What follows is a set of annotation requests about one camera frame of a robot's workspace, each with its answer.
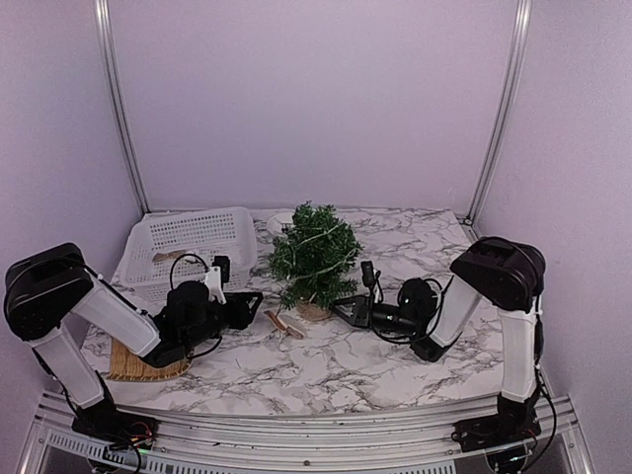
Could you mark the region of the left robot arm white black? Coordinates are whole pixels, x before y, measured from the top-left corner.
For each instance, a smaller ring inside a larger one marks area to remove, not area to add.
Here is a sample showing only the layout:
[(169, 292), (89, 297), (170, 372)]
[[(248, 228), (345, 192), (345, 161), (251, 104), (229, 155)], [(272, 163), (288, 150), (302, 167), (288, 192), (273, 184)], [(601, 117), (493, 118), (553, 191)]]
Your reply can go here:
[(155, 316), (135, 306), (65, 243), (13, 264), (5, 275), (3, 311), (10, 330), (27, 343), (60, 383), (75, 420), (104, 439), (115, 439), (136, 420), (121, 412), (64, 325), (75, 315), (124, 345), (142, 362), (163, 368), (193, 360), (226, 329), (244, 330), (263, 302), (259, 292), (227, 292), (230, 260), (215, 258), (204, 279), (172, 285)]

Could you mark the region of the small green christmas tree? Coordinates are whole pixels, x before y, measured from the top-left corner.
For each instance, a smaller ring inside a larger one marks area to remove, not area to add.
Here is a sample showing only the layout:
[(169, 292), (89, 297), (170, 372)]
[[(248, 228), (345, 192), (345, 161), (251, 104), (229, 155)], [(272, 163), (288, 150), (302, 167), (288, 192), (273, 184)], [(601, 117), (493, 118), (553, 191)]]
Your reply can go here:
[(363, 247), (332, 204), (302, 203), (293, 212), (293, 223), (273, 239), (268, 258), (270, 274), (281, 284), (278, 308), (303, 304), (327, 310), (334, 300), (357, 290), (350, 272)]

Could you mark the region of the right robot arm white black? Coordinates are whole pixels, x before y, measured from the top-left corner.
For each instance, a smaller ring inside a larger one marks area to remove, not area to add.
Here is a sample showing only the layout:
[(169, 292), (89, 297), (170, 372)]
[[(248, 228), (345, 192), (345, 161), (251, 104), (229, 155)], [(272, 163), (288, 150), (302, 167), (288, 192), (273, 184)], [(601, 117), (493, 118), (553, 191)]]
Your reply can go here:
[(495, 311), (502, 331), (503, 374), (489, 433), (509, 442), (534, 418), (539, 398), (545, 271), (545, 257), (536, 247), (488, 236), (451, 262), (446, 284), (409, 278), (393, 304), (383, 301), (380, 273), (364, 261), (367, 293), (340, 298), (330, 310), (349, 326), (368, 330), (387, 344), (405, 346), (426, 362), (446, 355), (480, 306)]

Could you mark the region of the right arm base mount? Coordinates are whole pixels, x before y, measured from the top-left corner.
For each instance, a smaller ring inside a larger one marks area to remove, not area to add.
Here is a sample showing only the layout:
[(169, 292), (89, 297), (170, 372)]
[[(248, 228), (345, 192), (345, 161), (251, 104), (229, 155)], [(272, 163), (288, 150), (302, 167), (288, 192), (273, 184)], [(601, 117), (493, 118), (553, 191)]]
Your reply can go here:
[(534, 417), (519, 426), (513, 421), (503, 422), (500, 415), (491, 415), (455, 423), (451, 440), (459, 444), (462, 452), (471, 452), (532, 439), (541, 433)]

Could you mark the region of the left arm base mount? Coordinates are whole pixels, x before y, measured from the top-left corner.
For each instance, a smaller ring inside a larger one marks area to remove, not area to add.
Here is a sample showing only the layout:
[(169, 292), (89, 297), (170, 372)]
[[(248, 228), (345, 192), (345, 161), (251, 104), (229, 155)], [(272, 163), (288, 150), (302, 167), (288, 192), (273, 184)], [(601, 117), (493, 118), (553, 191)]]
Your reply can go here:
[(109, 442), (115, 449), (149, 448), (157, 434), (158, 421), (128, 412), (93, 414), (78, 411), (72, 430), (81, 435)]

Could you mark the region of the white plastic basket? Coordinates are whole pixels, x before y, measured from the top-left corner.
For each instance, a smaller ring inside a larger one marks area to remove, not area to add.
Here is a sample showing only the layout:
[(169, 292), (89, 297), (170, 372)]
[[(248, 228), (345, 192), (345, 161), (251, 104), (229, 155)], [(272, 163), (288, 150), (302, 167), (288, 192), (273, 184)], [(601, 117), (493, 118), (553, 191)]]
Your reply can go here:
[[(156, 253), (186, 251), (181, 257), (153, 263)], [(147, 215), (127, 238), (114, 281), (147, 302), (162, 302), (172, 285), (204, 280), (215, 256), (230, 258), (227, 291), (245, 288), (258, 261), (254, 221), (244, 207)]]

